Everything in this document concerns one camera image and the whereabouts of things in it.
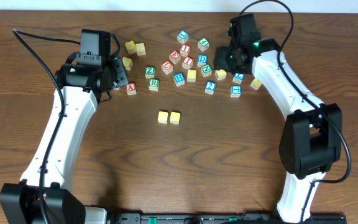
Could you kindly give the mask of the yellow C block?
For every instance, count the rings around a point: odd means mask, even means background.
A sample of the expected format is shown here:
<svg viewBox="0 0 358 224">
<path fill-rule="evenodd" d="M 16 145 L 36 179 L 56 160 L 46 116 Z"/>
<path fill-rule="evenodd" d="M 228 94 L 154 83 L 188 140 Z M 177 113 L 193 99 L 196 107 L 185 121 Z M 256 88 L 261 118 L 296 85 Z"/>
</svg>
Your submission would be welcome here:
<svg viewBox="0 0 358 224">
<path fill-rule="evenodd" d="M 169 113 L 166 111 L 159 111 L 157 121 L 158 123 L 167 124 Z"/>
</svg>

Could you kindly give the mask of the yellow O block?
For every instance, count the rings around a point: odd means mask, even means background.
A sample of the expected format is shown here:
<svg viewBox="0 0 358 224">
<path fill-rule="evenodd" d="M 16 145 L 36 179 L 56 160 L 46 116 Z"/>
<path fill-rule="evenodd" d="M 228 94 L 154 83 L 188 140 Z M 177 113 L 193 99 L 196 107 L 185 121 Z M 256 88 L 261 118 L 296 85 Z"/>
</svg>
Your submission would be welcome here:
<svg viewBox="0 0 358 224">
<path fill-rule="evenodd" d="M 170 123 L 179 124 L 181 118 L 181 113 L 172 111 L 170 114 Z"/>
</svg>

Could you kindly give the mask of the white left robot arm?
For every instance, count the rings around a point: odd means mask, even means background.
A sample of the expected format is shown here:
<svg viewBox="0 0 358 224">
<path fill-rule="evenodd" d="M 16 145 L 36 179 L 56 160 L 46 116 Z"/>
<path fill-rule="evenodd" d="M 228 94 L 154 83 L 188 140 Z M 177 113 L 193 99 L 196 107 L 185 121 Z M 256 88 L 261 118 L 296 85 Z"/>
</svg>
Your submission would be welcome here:
<svg viewBox="0 0 358 224">
<path fill-rule="evenodd" d="M 102 65 L 65 63 L 39 147 L 19 183 L 5 183 L 0 204 L 9 223 L 110 223 L 103 207 L 83 205 L 72 193 L 73 171 L 86 127 L 102 93 L 128 83 L 119 57 Z"/>
</svg>

